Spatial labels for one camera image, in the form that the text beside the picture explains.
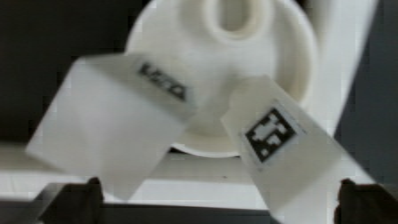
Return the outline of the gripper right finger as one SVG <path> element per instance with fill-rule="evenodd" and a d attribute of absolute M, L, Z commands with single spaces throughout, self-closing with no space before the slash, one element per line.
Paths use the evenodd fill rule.
<path fill-rule="evenodd" d="M 398 224 L 398 198 L 380 184 L 341 180 L 334 224 Z"/>

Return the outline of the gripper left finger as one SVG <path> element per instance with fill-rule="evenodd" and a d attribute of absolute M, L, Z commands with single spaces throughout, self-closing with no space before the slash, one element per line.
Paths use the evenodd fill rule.
<path fill-rule="evenodd" d="M 98 178 L 85 183 L 50 184 L 34 200 L 28 224 L 103 224 L 103 202 Z"/>

